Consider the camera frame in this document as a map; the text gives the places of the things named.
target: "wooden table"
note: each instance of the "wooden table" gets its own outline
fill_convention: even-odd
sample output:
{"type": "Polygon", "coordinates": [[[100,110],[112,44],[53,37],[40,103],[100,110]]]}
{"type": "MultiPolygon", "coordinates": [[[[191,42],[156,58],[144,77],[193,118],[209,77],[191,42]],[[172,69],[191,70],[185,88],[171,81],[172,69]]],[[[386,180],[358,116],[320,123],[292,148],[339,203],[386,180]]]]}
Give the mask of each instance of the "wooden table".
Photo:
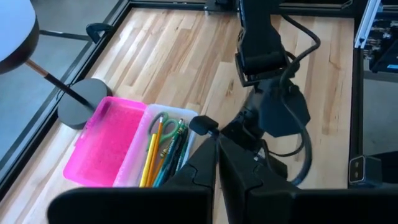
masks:
{"type": "MultiPolygon", "coordinates": [[[[301,188],[345,188],[349,152],[352,19],[294,17],[314,31],[322,46],[305,58],[293,81],[307,99],[313,165],[301,188]]],[[[299,54],[311,39],[279,16],[272,18],[286,50],[299,54]]],[[[240,23],[236,16],[192,11],[135,9],[128,15],[88,77],[105,81],[116,96],[189,108],[224,126],[239,111],[249,89],[234,63],[240,23]]],[[[65,167],[79,136],[57,122],[0,204],[1,223],[46,223],[46,209],[59,193],[78,187],[65,180],[65,167]]],[[[297,136],[272,139],[270,149],[289,152],[297,136]]],[[[203,138],[197,138],[196,147],[203,138]]],[[[289,178],[303,155],[283,159],[289,178]]],[[[216,188],[215,223],[226,223],[216,188]]]]}

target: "concrete floor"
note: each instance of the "concrete floor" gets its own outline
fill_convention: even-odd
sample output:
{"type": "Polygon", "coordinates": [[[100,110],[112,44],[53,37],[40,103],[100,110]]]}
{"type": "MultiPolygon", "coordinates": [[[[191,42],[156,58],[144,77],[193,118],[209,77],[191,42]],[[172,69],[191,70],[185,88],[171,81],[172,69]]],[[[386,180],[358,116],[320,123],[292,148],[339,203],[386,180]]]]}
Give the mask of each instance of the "concrete floor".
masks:
{"type": "Polygon", "coordinates": [[[398,150],[398,83],[365,80],[363,150],[372,155],[398,150]]]}
{"type": "MultiPolygon", "coordinates": [[[[94,22],[103,22],[118,0],[31,0],[39,21],[40,29],[86,35],[85,27],[94,22]]],[[[69,66],[81,52],[87,41],[71,40],[40,35],[38,46],[31,57],[33,61],[57,78],[63,77],[69,66]]],[[[76,73],[66,77],[65,83],[76,73]]],[[[22,145],[34,133],[30,131],[20,146],[13,145],[27,124],[32,121],[43,102],[54,87],[25,65],[0,76],[0,179],[12,160],[18,156],[22,145]],[[9,151],[13,145],[15,152],[9,151]],[[1,160],[5,154],[11,160],[1,160]]],[[[45,118],[32,124],[32,129],[45,118]]]]}

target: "clear plastic container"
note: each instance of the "clear plastic container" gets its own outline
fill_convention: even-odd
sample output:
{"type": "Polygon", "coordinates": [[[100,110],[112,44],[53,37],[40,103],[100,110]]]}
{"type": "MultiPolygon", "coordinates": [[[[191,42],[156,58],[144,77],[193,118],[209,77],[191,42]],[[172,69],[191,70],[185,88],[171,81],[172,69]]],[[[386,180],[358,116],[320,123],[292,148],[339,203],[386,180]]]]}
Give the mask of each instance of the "clear plastic container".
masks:
{"type": "MultiPolygon", "coordinates": [[[[150,122],[155,118],[157,114],[162,111],[168,113],[171,119],[184,119],[184,122],[186,124],[188,124],[193,117],[198,116],[198,113],[192,110],[174,108],[164,105],[148,105],[141,119],[141,122],[139,123],[136,135],[132,140],[126,157],[124,158],[122,166],[120,167],[119,172],[116,176],[113,184],[114,187],[137,187],[139,185],[142,170],[147,157],[146,147],[149,140],[148,128],[150,122]]],[[[189,152],[194,140],[195,133],[193,131],[190,131],[188,137],[187,151],[183,159],[183,164],[187,161],[189,157],[189,152]]]]}

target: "pink plastic box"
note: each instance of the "pink plastic box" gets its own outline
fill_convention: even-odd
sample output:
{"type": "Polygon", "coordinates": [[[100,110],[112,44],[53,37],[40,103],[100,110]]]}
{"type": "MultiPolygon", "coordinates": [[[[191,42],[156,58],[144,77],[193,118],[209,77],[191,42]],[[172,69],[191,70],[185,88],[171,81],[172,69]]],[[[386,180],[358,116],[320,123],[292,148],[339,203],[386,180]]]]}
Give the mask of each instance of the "pink plastic box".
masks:
{"type": "Polygon", "coordinates": [[[104,98],[81,132],[64,177],[87,187],[112,187],[146,107],[104,98]]]}

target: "yellow pencil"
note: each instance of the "yellow pencil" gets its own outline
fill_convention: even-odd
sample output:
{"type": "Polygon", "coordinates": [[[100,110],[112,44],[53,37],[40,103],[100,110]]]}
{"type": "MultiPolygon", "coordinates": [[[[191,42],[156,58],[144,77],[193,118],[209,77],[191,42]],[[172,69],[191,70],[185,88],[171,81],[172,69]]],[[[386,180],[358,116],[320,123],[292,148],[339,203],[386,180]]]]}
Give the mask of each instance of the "yellow pencil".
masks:
{"type": "Polygon", "coordinates": [[[157,151],[159,150],[160,137],[162,137],[162,128],[163,128],[163,116],[161,116],[159,119],[159,128],[157,129],[157,138],[156,138],[156,142],[155,142],[154,153],[152,153],[152,159],[150,161],[148,179],[147,179],[147,183],[146,183],[147,187],[151,187],[152,186],[151,183],[153,181],[155,181],[154,179],[156,178],[156,175],[154,174],[155,162],[156,162],[157,151]]]}
{"type": "Polygon", "coordinates": [[[157,137],[157,134],[153,134],[152,138],[150,139],[147,160],[145,161],[144,171],[142,172],[142,177],[141,177],[141,181],[139,183],[139,187],[146,187],[149,166],[150,166],[150,160],[152,159],[152,153],[154,152],[156,137],[157,137]]]}

